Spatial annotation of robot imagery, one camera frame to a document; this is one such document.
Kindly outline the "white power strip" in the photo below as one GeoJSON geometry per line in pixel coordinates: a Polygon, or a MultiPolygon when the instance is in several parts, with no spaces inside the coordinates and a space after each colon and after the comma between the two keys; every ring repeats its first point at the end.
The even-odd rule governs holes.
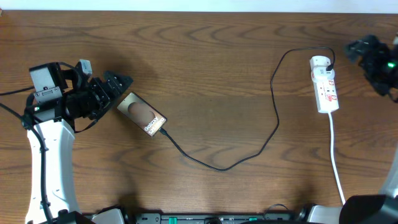
{"type": "Polygon", "coordinates": [[[334,70],[327,71],[326,67],[315,67],[311,72],[317,110],[327,114],[339,109],[334,70]]]}

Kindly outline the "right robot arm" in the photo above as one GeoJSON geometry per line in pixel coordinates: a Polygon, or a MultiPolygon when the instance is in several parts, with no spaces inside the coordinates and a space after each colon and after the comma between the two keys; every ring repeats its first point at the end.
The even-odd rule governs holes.
{"type": "MultiPolygon", "coordinates": [[[[397,39],[393,48],[381,42],[375,35],[366,35],[345,46],[345,54],[351,61],[358,60],[364,71],[364,77],[381,96],[388,96],[397,103],[397,39]]],[[[321,69],[331,70],[324,56],[310,59],[312,81],[314,84],[317,108],[327,114],[331,134],[331,163],[335,175],[342,206],[326,207],[313,205],[301,212],[302,220],[307,223],[397,223],[397,154],[394,155],[391,168],[380,191],[376,195],[354,195],[345,199],[335,164],[334,129],[331,113],[338,109],[334,99],[327,100],[326,94],[334,74],[322,75],[321,69]]]]}

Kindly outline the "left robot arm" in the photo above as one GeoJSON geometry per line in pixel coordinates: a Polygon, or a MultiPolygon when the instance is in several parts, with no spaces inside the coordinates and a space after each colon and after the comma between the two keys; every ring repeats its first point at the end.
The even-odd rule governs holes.
{"type": "Polygon", "coordinates": [[[131,86],[130,76],[106,71],[92,76],[91,63],[75,66],[51,62],[29,70],[34,92],[26,101],[22,124],[32,153],[32,187],[26,223],[124,223],[120,209],[104,215],[80,211],[73,180],[75,120],[88,118],[93,127],[131,86]]]}

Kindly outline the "white USB charger plug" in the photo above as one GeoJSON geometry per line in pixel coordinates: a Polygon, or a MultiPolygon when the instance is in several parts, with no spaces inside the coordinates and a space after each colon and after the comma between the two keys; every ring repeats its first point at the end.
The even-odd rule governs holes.
{"type": "Polygon", "coordinates": [[[330,71],[333,69],[333,64],[328,57],[316,55],[310,59],[310,68],[314,70],[317,67],[325,67],[327,71],[330,71]]]}

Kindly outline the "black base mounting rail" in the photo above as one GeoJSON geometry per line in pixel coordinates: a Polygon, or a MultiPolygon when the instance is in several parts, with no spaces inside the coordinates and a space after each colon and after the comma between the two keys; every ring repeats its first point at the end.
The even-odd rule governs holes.
{"type": "Polygon", "coordinates": [[[123,207],[104,208],[97,213],[86,213],[94,223],[133,224],[238,224],[238,223],[303,223],[290,210],[266,210],[262,213],[165,213],[161,210],[132,212],[123,207]]]}

